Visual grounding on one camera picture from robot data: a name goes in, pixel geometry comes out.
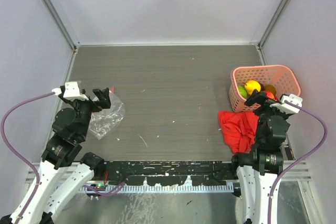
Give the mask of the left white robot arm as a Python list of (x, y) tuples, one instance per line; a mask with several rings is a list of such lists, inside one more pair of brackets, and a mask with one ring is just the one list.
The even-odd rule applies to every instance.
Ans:
[(4, 115), (1, 121), (3, 141), (14, 155), (33, 170), (35, 179), (16, 210), (1, 217), (1, 223), (54, 223), (80, 188), (89, 180), (99, 180), (104, 176), (104, 159), (89, 152), (80, 160), (73, 173), (59, 185), (60, 179), (82, 149), (81, 143), (86, 140), (91, 115), (111, 107), (109, 88), (94, 89), (93, 93), (96, 100), (90, 99), (75, 81), (37, 97), (42, 99), (56, 95), (69, 105), (55, 116), (52, 124), (54, 134), (47, 142), (38, 168), (11, 146), (4, 130), (7, 117), (28, 101), (19, 103)]

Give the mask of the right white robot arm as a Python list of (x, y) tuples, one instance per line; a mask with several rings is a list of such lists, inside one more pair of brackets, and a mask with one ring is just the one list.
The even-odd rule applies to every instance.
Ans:
[(281, 145), (289, 129), (288, 115), (274, 107), (275, 100), (254, 90), (246, 106), (259, 104), (255, 142), (249, 153), (232, 157), (230, 172), (239, 180), (243, 201), (242, 223), (277, 223), (280, 174), (284, 169)]

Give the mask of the yellow pear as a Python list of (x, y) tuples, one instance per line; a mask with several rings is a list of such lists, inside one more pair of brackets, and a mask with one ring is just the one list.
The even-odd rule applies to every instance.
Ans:
[(256, 90), (257, 92), (261, 91), (261, 85), (256, 80), (249, 80), (244, 83), (244, 88), (248, 95), (252, 95), (252, 93)]

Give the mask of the clear zip top bag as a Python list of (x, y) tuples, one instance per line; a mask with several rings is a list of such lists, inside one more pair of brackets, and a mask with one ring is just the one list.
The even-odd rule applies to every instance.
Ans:
[(115, 131), (125, 117), (124, 103), (116, 96), (114, 90), (114, 87), (109, 90), (111, 107), (91, 115), (89, 131), (98, 140)]

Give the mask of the green apple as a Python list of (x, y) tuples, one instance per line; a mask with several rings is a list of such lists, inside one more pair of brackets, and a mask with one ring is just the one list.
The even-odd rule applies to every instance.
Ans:
[(246, 91), (246, 89), (243, 86), (238, 86), (238, 91), (240, 93), (240, 95), (244, 98), (247, 99), (248, 97), (248, 93)]

